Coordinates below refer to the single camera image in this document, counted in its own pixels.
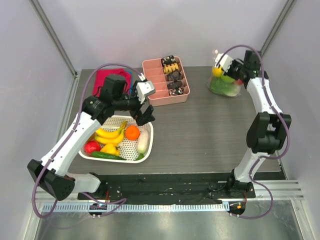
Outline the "green toy apple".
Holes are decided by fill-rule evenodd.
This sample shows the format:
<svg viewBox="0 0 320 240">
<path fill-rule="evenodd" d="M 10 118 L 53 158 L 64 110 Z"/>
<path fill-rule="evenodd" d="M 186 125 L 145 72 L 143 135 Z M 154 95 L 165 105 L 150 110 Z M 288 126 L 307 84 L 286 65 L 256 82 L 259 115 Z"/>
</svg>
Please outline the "green toy apple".
<svg viewBox="0 0 320 240">
<path fill-rule="evenodd" d="M 228 75 L 221 75 L 220 79 L 227 84 L 233 84 L 236 81 L 234 78 Z"/>
</svg>

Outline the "clear zip top bag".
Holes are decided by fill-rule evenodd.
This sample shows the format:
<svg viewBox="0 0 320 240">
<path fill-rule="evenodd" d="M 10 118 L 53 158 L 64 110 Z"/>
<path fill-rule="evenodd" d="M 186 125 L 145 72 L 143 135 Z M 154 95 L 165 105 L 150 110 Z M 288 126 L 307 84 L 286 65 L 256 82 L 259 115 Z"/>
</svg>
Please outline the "clear zip top bag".
<svg viewBox="0 0 320 240">
<path fill-rule="evenodd" d="M 214 63 L 206 84 L 208 89 L 217 95 L 236 97 L 243 84 L 237 75 L 237 71 L 243 66 L 243 60 L 229 55 L 223 57 L 217 49 L 212 54 Z"/>
</svg>

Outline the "green toy lettuce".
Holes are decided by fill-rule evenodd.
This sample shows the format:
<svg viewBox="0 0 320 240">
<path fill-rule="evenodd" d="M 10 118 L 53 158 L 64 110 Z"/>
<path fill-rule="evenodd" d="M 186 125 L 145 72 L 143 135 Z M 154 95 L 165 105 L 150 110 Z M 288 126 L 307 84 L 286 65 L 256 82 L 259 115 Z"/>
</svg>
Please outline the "green toy lettuce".
<svg viewBox="0 0 320 240">
<path fill-rule="evenodd" d="M 240 93 L 241 87 L 235 83 L 227 84 L 220 78 L 213 77 L 209 82 L 209 89 L 217 95 L 236 97 Z"/>
</svg>

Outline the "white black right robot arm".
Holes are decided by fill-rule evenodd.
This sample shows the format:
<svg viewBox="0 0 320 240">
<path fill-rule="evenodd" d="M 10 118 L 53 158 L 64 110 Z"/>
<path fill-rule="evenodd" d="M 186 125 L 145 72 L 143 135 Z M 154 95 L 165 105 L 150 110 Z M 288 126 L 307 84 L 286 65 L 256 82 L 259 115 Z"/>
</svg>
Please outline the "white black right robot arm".
<svg viewBox="0 0 320 240">
<path fill-rule="evenodd" d="M 252 191 L 253 177 L 264 160 L 274 159 L 274 153 L 290 142 L 288 132 L 292 118 L 276 104 L 259 52 L 247 49 L 244 59 L 233 60 L 227 73 L 243 82 L 256 111 L 246 134 L 247 151 L 226 180 L 226 193 L 236 198 Z"/>
</svg>

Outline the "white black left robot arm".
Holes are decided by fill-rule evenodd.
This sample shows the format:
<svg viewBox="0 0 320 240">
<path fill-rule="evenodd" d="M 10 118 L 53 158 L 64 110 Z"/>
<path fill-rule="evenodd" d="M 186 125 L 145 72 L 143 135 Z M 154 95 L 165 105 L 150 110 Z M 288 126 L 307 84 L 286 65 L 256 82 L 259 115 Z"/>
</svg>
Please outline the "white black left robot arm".
<svg viewBox="0 0 320 240">
<path fill-rule="evenodd" d="M 145 112 L 141 111 L 147 98 L 156 92 L 153 83 L 141 75 L 131 92 L 125 93 L 126 86 L 124 77 L 111 74 L 105 78 L 98 96 L 89 96 L 83 101 L 80 112 L 56 145 L 40 160 L 32 159 L 28 163 L 35 187 L 42 188 L 58 201 L 71 193 L 89 193 L 97 200 L 106 195 L 106 186 L 94 174 L 72 175 L 68 169 L 89 137 L 116 111 L 128 111 L 139 126 L 154 121 L 151 105 Z"/>
</svg>

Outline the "yellow toy banana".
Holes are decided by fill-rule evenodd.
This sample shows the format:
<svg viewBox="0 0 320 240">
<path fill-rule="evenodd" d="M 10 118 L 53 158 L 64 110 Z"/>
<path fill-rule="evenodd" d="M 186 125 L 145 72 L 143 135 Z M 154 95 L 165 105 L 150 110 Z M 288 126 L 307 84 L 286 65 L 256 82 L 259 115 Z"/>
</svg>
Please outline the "yellow toy banana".
<svg viewBox="0 0 320 240">
<path fill-rule="evenodd" d="M 99 128 L 95 131 L 94 140 L 100 144 L 120 144 L 125 138 L 125 127 L 127 126 L 127 121 L 123 121 L 120 125 L 120 128 L 115 131 L 106 131 L 102 128 Z"/>
</svg>

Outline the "black pink dotted sock roll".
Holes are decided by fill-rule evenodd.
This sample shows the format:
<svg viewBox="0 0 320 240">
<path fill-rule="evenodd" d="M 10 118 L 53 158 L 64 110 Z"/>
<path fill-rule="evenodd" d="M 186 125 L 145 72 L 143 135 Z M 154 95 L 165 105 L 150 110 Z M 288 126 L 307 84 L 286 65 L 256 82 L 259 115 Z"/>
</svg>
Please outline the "black pink dotted sock roll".
<svg viewBox="0 0 320 240">
<path fill-rule="evenodd" d="M 176 87 L 176 88 L 170 89 L 168 91 L 168 93 L 169 93 L 170 97 L 173 97 L 173 96 L 183 95 L 184 91 L 185 91 L 185 89 L 181 86 L 181 87 Z"/>
</svg>

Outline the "black brown sock roll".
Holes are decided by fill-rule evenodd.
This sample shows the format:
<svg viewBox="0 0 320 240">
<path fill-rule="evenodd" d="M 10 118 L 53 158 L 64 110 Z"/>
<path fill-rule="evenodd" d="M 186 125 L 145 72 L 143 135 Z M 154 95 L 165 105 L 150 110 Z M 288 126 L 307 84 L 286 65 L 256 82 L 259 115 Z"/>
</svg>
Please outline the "black brown sock roll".
<svg viewBox="0 0 320 240">
<path fill-rule="evenodd" d="M 181 80 L 173 81 L 171 83 L 167 84 L 168 90 L 174 90 L 174 89 L 183 89 L 183 82 Z"/>
</svg>

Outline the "yellow toy bell pepper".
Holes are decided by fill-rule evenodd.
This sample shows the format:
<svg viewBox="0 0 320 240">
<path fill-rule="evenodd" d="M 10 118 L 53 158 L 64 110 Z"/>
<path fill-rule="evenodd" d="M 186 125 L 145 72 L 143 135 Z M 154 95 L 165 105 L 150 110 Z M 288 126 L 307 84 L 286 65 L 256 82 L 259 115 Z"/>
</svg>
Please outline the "yellow toy bell pepper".
<svg viewBox="0 0 320 240">
<path fill-rule="evenodd" d="M 117 144 L 108 143 L 101 148 L 100 152 L 117 157 L 120 156 L 120 150 Z"/>
</svg>

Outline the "pink divided organizer tray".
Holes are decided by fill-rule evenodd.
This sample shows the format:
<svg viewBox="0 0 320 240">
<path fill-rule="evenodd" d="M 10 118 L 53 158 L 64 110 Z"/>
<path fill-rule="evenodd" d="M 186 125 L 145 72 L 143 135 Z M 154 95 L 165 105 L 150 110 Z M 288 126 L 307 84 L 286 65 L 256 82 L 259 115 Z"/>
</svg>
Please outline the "pink divided organizer tray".
<svg viewBox="0 0 320 240">
<path fill-rule="evenodd" d="M 179 64 L 179 72 L 182 74 L 184 94 L 178 96 L 169 96 L 167 84 L 173 81 L 167 81 L 167 75 L 163 72 L 161 63 L 162 58 L 148 59 L 142 62 L 143 73 L 147 80 L 151 81 L 155 87 L 155 93 L 148 97 L 149 102 L 153 106 L 163 106 L 186 102 L 190 94 L 190 87 L 182 65 L 181 59 L 174 56 L 176 63 Z"/>
</svg>

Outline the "yellow black sock roll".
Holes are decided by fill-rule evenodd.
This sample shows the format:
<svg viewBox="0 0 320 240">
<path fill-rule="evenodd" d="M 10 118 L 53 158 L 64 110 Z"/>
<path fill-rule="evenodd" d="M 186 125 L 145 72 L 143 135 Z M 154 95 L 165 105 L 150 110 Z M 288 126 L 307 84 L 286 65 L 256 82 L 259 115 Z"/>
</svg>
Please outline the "yellow black sock roll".
<svg viewBox="0 0 320 240">
<path fill-rule="evenodd" d="M 178 63 L 171 63 L 163 66 L 163 73 L 164 74 L 170 74 L 173 73 L 174 71 L 179 71 L 180 67 Z"/>
</svg>

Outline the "green toy cucumber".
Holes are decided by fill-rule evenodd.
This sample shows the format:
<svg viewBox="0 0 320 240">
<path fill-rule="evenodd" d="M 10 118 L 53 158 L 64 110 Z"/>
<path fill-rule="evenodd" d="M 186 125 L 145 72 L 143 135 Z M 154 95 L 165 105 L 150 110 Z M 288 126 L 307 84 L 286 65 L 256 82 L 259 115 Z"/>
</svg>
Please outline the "green toy cucumber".
<svg viewBox="0 0 320 240">
<path fill-rule="evenodd" d="M 91 156 L 92 156 L 93 158 L 108 159 L 108 160 L 123 160 L 123 161 L 126 161 L 125 158 L 122 158 L 122 157 L 117 156 L 117 155 L 112 155 L 112 154 L 109 154 L 109 153 L 101 152 L 101 151 L 93 151 L 93 152 L 91 153 Z"/>
</svg>

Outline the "black patterned sock roll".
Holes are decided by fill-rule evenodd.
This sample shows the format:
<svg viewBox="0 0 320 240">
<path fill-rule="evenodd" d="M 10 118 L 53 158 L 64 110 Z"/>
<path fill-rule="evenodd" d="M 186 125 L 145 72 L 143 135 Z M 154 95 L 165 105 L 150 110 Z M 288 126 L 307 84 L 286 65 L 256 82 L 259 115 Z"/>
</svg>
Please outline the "black patterned sock roll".
<svg viewBox="0 0 320 240">
<path fill-rule="evenodd" d="M 162 66 L 167 66 L 176 63 L 176 59 L 173 55 L 165 56 L 161 59 Z"/>
</svg>

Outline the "magenta folded cloth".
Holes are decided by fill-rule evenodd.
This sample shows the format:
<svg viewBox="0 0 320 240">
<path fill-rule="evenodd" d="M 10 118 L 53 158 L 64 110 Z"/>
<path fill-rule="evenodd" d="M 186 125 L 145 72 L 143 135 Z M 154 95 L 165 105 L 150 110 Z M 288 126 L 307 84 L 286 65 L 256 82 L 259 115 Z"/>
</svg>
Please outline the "magenta folded cloth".
<svg viewBox="0 0 320 240">
<path fill-rule="evenodd" d="M 98 70 L 96 73 L 95 83 L 94 83 L 93 92 L 92 92 L 94 96 L 98 97 L 100 95 L 100 87 L 104 85 L 105 78 L 108 77 L 109 75 L 123 76 L 127 82 L 127 85 L 124 91 L 128 91 L 131 88 L 132 83 L 130 83 L 130 77 L 128 76 L 124 68 L 101 69 L 101 70 Z"/>
</svg>

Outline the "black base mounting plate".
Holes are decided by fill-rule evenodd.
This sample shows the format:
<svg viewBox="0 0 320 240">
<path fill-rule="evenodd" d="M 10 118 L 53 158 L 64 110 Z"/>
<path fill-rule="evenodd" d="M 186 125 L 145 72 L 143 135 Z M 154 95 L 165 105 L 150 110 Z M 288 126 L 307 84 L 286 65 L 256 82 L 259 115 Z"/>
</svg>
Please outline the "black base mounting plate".
<svg viewBox="0 0 320 240">
<path fill-rule="evenodd" d="M 98 175 L 98 189 L 78 199 L 115 202 L 127 205 L 205 205 L 223 199 L 254 199 L 252 182 L 240 182 L 230 173 L 164 173 Z"/>
</svg>

